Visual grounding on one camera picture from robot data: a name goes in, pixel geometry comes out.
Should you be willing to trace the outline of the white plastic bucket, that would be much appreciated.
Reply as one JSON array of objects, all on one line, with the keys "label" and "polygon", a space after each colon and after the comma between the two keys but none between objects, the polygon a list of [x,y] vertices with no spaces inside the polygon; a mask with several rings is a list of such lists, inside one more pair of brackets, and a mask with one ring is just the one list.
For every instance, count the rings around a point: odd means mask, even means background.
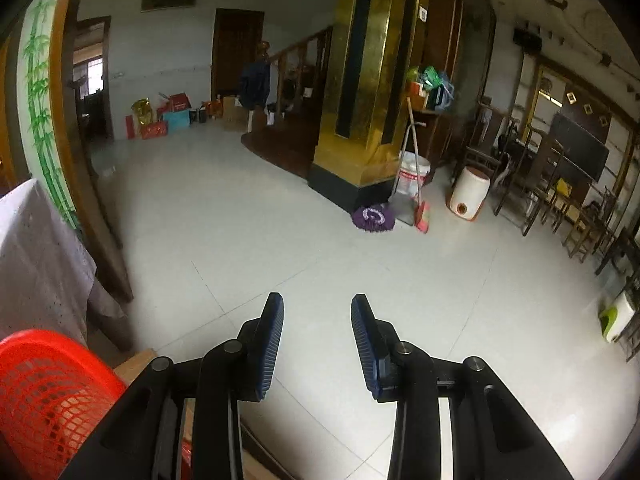
[{"label": "white plastic bucket", "polygon": [[431,173],[431,163],[424,157],[405,152],[401,155],[396,192],[417,198],[426,177]]}]

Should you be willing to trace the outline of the gold pillar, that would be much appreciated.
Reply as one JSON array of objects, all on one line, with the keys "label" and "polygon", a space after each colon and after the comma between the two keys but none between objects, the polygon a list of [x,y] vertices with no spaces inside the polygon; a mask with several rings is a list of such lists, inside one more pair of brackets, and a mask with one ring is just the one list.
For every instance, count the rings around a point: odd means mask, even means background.
[{"label": "gold pillar", "polygon": [[336,0],[319,139],[308,184],[353,212],[390,197],[430,0]]}]

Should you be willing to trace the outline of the brown cardboard box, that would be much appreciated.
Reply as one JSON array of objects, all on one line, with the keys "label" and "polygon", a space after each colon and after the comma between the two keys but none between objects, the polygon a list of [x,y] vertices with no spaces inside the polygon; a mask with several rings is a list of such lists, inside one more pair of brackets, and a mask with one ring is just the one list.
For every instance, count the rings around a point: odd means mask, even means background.
[{"label": "brown cardboard box", "polygon": [[113,372],[122,382],[129,386],[156,357],[157,354],[154,350],[145,349],[116,366]]}]

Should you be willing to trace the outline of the red plastic mesh basket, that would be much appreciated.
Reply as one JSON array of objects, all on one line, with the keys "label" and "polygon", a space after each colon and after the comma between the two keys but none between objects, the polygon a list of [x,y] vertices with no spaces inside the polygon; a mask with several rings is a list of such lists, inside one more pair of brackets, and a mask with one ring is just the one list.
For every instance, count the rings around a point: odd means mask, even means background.
[{"label": "red plastic mesh basket", "polygon": [[126,384],[85,346],[50,330],[1,341],[1,433],[33,479],[56,479]]}]

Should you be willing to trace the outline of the purple mop head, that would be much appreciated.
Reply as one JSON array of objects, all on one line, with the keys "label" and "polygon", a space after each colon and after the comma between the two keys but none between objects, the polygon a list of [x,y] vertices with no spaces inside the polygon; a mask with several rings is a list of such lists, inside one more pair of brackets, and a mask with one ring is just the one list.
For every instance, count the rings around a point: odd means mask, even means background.
[{"label": "purple mop head", "polygon": [[350,218],[356,228],[370,233],[388,232],[395,226],[395,215],[387,204],[359,207]]}]

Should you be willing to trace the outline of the floral purple tablecloth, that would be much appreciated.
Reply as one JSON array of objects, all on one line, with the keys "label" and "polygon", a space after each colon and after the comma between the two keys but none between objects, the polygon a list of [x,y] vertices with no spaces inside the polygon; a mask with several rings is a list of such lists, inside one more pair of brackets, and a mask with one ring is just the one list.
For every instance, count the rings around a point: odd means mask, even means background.
[{"label": "floral purple tablecloth", "polygon": [[93,324],[119,350],[132,347],[128,316],[35,179],[1,199],[0,295],[3,338],[35,328],[85,344]]}]

